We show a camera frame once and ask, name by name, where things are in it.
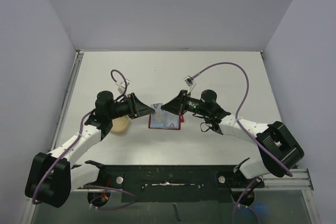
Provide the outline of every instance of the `table surface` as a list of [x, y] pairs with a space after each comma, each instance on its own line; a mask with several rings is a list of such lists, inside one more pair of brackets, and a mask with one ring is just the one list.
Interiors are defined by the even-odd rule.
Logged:
[[[134, 92], [147, 105], [166, 103], [187, 89], [184, 77], [194, 75], [210, 64], [231, 61], [241, 65], [250, 80], [250, 92], [241, 109], [244, 119], [273, 123], [280, 114], [259, 52], [114, 52], [86, 51], [57, 146], [79, 129], [82, 116], [92, 110], [96, 95], [110, 90], [119, 95], [110, 77], [111, 69], [120, 70], [132, 83]], [[245, 90], [242, 72], [229, 65], [216, 66], [196, 78], [192, 97], [205, 89], [217, 92], [217, 103], [235, 113]], [[78, 164], [94, 160], [106, 165], [235, 165], [259, 155], [258, 148], [232, 136], [202, 133], [203, 121], [185, 114], [180, 131], [148, 128], [148, 116], [131, 121], [124, 135], [112, 133], [83, 155]]]

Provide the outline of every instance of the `beige sponge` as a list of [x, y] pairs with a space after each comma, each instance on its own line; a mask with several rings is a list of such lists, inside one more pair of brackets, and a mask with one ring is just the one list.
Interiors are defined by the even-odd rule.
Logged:
[[111, 129], [111, 133], [120, 135], [127, 131], [128, 127], [130, 126], [130, 119], [126, 115], [121, 118], [113, 119], [112, 124], [113, 127]]

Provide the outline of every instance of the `purple cable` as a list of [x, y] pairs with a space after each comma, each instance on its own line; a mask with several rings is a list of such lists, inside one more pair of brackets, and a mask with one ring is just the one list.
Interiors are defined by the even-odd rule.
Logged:
[[40, 190], [41, 188], [41, 185], [43, 184], [44, 180], [47, 178], [47, 176], [51, 173], [51, 171], [54, 169], [55, 165], [78, 143], [78, 141], [80, 140], [81, 138], [81, 134], [83, 132], [83, 125], [84, 125], [84, 120], [85, 118], [90, 115], [91, 113], [93, 113], [94, 110], [86, 113], [81, 121], [80, 121], [80, 127], [79, 127], [79, 134], [76, 138], [76, 140], [67, 148], [64, 150], [64, 152], [55, 160], [55, 162], [53, 162], [53, 164], [50, 166], [50, 168], [48, 169], [48, 171], [46, 171], [45, 175], [42, 177], [42, 179], [40, 180], [40, 182], [37, 184], [37, 187], [34, 191], [34, 194], [33, 194], [33, 197], [32, 197], [32, 202], [34, 205], [37, 205], [37, 204], [40, 204], [40, 202], [36, 201], [36, 197], [37, 197], [37, 194], [38, 194], [38, 191]]
[[240, 109], [242, 108], [242, 106], [243, 106], [243, 104], [244, 104], [244, 102], [245, 102], [245, 100], [246, 100], [246, 98], [247, 98], [247, 94], [248, 94], [248, 90], [249, 90], [249, 87], [250, 87], [250, 84], [249, 84], [249, 80], [248, 80], [248, 77], [247, 77], [247, 73], [246, 73], [246, 71], [240, 66], [240, 65], [238, 65], [238, 64], [236, 64], [236, 63], [233, 63], [233, 62], [218, 62], [218, 63], [215, 63], [215, 64], [212, 64], [212, 65], [210, 65], [210, 66], [208, 66], [208, 67], [206, 67], [205, 69], [203, 69], [203, 70], [201, 70], [200, 72], [198, 72], [197, 74], [195, 74], [194, 76], [192, 76], [191, 78], [192, 79], [195, 79], [196, 77], [198, 77], [201, 73], [203, 73], [204, 71], [206, 71], [206, 70], [208, 70], [209, 68], [211, 68], [211, 67], [214, 67], [214, 66], [217, 66], [217, 65], [233, 65], [233, 66], [236, 66], [237, 68], [239, 68], [242, 72], [243, 72], [243, 74], [244, 74], [244, 76], [245, 76], [245, 79], [246, 79], [246, 92], [245, 92], [245, 95], [244, 95], [244, 98], [243, 98], [243, 100], [241, 101], [241, 103], [240, 103], [240, 105], [239, 105], [239, 107], [238, 107], [238, 109], [237, 109], [237, 112], [236, 112], [236, 120], [237, 120], [237, 123], [238, 123], [238, 125], [241, 127], [241, 129], [257, 144], [257, 146], [260, 148], [260, 149], [262, 149], [268, 156], [270, 156], [282, 169], [284, 169], [285, 171], [286, 171], [286, 173], [287, 173], [287, 175], [289, 176], [289, 177], [292, 177], [293, 176], [293, 174], [290, 172], [290, 170], [279, 160], [279, 159], [277, 159], [276, 158], [276, 156], [274, 156], [271, 152], [269, 152], [265, 147], [263, 147], [262, 146], [262, 144], [260, 144], [257, 140], [256, 140], [256, 138], [251, 134], [251, 133], [249, 133], [248, 132], [248, 130], [247, 129], [245, 129], [245, 127], [242, 125], [242, 123], [239, 121], [239, 119], [238, 119], [238, 114], [239, 114], [239, 112], [240, 112]]
[[[128, 192], [128, 191], [124, 191], [124, 190], [120, 190], [120, 189], [116, 189], [116, 188], [110, 188], [110, 187], [104, 187], [104, 186], [83, 186], [84, 189], [105, 189], [105, 190], [111, 190], [111, 191], [118, 191], [118, 192], [121, 192], [123, 194], [127, 194], [129, 196], [132, 196], [134, 198], [134, 201], [132, 202], [129, 202], [129, 203], [126, 203], [122, 206], [117, 206], [117, 207], [98, 207], [97, 209], [99, 210], [118, 210], [118, 209], [121, 209], [121, 208], [124, 208], [124, 207], [128, 207], [130, 206], [131, 204], [135, 203], [135, 201], [137, 200], [137, 197]], [[97, 196], [95, 198], [92, 199], [92, 201], [90, 201], [90, 204], [94, 205], [93, 202], [96, 200], [96, 199], [99, 199], [101, 196]]]
[[232, 224], [234, 224], [235, 222], [235, 213], [236, 213], [236, 210], [237, 210], [237, 207], [239, 205], [239, 202], [240, 200], [242, 199], [242, 197], [244, 196], [244, 194], [247, 192], [247, 190], [253, 185], [253, 183], [257, 180], [257, 178], [254, 178], [251, 180], [250, 184], [248, 184], [248, 186], [244, 189], [244, 191], [241, 193], [240, 197], [238, 198], [237, 202], [235, 203], [235, 207], [233, 208], [233, 211], [232, 211]]
[[118, 96], [118, 97], [114, 100], [114, 101], [118, 101], [120, 98], [125, 97], [125, 94], [126, 94], [126, 92], [127, 92], [127, 81], [126, 81], [125, 76], [124, 76], [119, 70], [117, 70], [117, 69], [112, 69], [112, 70], [111, 70], [111, 77], [112, 77], [112, 80], [113, 80], [114, 82], [117, 82], [117, 80], [114, 78], [114, 76], [113, 76], [113, 72], [117, 72], [118, 74], [120, 74], [121, 78], [123, 79], [123, 81], [124, 81], [124, 83], [125, 83], [125, 90], [124, 90], [124, 92], [122, 92], [122, 94], [121, 94], [120, 96]]

